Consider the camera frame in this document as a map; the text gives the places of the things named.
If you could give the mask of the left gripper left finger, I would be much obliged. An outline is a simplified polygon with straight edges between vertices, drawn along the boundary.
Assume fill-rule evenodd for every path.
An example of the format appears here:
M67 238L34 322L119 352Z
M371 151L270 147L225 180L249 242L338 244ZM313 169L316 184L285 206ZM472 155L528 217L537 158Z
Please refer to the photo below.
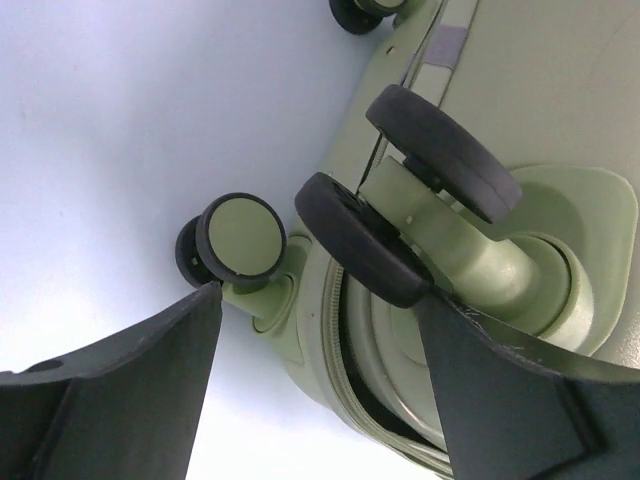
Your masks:
M2 478L185 478L221 301L210 283L86 347L2 372Z

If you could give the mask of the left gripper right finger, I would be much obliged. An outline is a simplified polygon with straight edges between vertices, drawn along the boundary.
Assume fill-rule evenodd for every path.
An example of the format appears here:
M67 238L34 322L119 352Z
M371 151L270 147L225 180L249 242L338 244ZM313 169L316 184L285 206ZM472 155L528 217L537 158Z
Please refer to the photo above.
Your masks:
M457 479L636 479L639 372L572 353L442 291L417 320Z

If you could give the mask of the green hard-shell suitcase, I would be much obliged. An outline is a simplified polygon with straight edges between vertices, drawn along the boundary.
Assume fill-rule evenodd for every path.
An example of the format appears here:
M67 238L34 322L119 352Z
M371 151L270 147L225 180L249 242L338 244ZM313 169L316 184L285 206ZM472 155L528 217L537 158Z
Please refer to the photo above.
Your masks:
M229 193L182 228L175 261L251 316L307 396L457 479L417 320L427 294L639 372L639 5L329 8L353 35L393 31L294 227Z

